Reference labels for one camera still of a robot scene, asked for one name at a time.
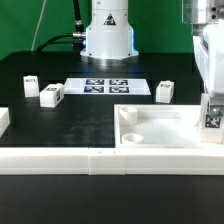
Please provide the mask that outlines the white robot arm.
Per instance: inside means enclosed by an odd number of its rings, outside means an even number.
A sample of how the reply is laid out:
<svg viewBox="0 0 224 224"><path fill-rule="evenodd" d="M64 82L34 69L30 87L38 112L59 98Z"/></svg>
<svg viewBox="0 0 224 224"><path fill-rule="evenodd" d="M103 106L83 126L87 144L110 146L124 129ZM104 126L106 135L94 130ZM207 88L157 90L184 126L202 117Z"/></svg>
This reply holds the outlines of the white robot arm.
<svg viewBox="0 0 224 224"><path fill-rule="evenodd" d="M212 118L224 117L224 0L182 0L182 21L192 25L196 65ZM92 0L83 60L108 65L136 57L128 0Z"/></svg>

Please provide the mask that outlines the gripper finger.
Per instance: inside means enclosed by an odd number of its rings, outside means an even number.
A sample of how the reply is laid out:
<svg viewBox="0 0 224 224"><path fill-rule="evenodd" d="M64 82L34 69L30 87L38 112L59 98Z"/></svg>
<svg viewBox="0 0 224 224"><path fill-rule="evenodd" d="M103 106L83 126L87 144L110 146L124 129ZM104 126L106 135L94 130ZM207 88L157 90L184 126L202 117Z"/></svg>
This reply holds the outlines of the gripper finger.
<svg viewBox="0 0 224 224"><path fill-rule="evenodd" d="M211 97L209 99L209 115L211 117L223 116L223 99L219 97Z"/></svg>

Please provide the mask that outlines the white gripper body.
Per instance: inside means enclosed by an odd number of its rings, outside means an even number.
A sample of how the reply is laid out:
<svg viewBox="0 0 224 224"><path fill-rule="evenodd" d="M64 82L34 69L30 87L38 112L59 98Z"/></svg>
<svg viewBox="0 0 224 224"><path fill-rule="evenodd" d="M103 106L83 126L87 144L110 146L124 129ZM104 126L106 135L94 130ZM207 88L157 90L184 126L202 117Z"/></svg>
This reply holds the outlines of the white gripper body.
<svg viewBox="0 0 224 224"><path fill-rule="evenodd" d="M193 37L199 73L211 97L224 96L224 25L207 25L201 36Z"/></svg>

